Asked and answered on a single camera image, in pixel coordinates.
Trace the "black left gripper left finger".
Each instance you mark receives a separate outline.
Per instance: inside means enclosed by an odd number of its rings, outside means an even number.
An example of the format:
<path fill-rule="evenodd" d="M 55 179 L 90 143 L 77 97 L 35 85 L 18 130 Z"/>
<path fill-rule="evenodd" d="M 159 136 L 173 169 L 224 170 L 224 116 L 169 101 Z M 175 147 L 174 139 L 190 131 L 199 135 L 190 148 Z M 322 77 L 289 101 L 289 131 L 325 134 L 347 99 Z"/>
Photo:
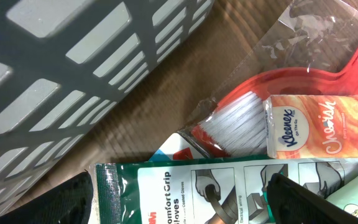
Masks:
<path fill-rule="evenodd" d="M 84 171 L 0 217 L 0 224 L 87 224 L 93 184 Z"/>

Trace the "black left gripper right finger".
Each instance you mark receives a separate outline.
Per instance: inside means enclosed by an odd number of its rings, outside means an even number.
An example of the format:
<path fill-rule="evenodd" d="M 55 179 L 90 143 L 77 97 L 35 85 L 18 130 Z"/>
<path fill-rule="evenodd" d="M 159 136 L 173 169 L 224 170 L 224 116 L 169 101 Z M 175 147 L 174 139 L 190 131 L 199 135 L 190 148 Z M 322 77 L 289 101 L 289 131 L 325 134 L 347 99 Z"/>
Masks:
<path fill-rule="evenodd" d="M 274 174 L 267 199 L 276 224 L 358 224 L 358 218 L 300 186 Z"/>

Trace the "orange tissue pack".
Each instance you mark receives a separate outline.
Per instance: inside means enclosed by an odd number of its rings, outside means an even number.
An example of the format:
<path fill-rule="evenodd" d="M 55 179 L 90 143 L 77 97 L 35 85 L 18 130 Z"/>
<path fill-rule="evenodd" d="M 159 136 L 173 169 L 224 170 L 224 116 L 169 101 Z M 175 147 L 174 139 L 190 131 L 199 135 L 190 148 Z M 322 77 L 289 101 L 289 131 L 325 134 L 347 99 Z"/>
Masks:
<path fill-rule="evenodd" d="M 358 95 L 271 95 L 263 106 L 269 157 L 358 157 Z"/>

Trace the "green packaged item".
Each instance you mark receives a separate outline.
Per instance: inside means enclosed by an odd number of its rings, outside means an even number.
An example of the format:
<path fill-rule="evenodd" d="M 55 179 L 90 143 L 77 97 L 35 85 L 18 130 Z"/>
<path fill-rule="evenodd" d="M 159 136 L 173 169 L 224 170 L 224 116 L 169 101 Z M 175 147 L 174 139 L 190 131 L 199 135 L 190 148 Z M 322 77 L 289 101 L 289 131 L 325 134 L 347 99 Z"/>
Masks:
<path fill-rule="evenodd" d="M 326 198 L 358 176 L 358 158 L 259 155 L 96 164 L 94 172 L 101 223 L 274 223 L 274 174 Z"/>

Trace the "red packaged item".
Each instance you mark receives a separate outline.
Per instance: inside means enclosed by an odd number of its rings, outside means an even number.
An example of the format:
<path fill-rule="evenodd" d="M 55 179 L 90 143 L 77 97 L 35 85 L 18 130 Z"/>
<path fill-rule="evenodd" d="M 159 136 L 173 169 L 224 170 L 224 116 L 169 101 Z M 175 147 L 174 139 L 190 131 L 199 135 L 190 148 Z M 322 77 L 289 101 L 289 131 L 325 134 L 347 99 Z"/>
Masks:
<path fill-rule="evenodd" d="M 352 74 L 358 10 L 345 1 L 293 1 L 227 80 L 201 101 L 153 161 L 244 157 L 267 152 L 271 95 L 358 95 Z"/>

